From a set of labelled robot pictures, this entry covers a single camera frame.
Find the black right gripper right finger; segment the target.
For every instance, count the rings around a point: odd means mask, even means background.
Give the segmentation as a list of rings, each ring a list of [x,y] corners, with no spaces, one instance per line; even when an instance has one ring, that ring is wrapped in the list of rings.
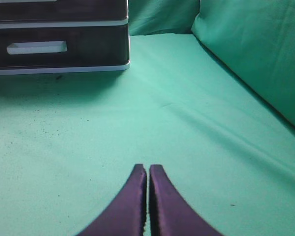
[[[220,236],[184,200],[162,165],[149,170],[149,215],[153,236]]]

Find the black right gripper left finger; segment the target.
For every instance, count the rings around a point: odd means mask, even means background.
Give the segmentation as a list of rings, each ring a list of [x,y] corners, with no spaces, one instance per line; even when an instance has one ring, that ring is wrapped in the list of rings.
[[[143,164],[135,164],[127,181],[79,236],[142,236],[146,221],[147,174]]]

